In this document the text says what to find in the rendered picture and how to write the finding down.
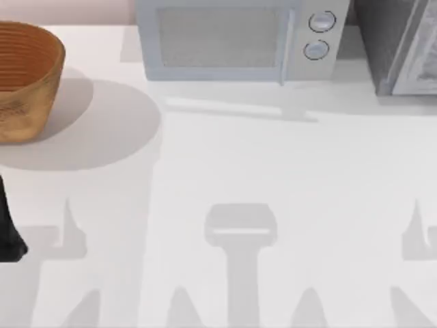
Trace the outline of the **microwave oven door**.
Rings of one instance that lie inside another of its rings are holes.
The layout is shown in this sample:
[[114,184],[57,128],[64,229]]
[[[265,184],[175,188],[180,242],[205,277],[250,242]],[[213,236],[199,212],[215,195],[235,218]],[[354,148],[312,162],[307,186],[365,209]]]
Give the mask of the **microwave oven door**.
[[136,0],[151,81],[276,81],[297,0]]

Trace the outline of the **pale microwave oven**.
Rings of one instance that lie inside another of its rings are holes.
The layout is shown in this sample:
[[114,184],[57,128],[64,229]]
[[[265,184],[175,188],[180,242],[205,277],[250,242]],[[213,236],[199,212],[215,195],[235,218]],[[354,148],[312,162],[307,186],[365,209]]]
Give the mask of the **pale microwave oven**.
[[[329,79],[337,59],[339,45],[350,0],[297,0],[300,6],[294,22],[292,45],[289,52],[287,79],[289,81],[320,81]],[[331,11],[336,17],[335,26],[325,33],[309,28],[309,18],[316,12]],[[323,40],[330,46],[328,55],[321,60],[308,60],[303,54],[305,45]]]

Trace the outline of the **round microwave knob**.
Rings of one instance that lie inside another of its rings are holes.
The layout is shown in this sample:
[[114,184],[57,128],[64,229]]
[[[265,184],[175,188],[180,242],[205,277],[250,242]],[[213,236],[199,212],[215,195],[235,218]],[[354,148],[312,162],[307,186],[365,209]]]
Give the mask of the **round microwave knob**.
[[315,33],[330,31],[336,24],[337,17],[331,11],[316,12],[309,18],[309,28]]
[[303,54],[308,60],[317,61],[324,59],[330,51],[330,46],[323,40],[315,40],[305,45]]

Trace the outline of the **brown wicker basket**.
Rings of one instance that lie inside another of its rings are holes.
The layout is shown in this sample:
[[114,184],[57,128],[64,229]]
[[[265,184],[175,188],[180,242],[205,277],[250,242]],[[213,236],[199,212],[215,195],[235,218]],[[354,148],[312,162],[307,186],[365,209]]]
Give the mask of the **brown wicker basket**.
[[66,48],[52,32],[0,20],[0,144],[26,142],[43,131],[65,58]]

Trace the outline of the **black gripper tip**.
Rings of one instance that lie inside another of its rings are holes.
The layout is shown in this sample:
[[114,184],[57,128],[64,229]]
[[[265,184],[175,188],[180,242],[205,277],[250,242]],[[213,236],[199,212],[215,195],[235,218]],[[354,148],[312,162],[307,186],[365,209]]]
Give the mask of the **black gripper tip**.
[[3,178],[0,175],[0,263],[19,262],[27,252],[28,246],[12,220]]

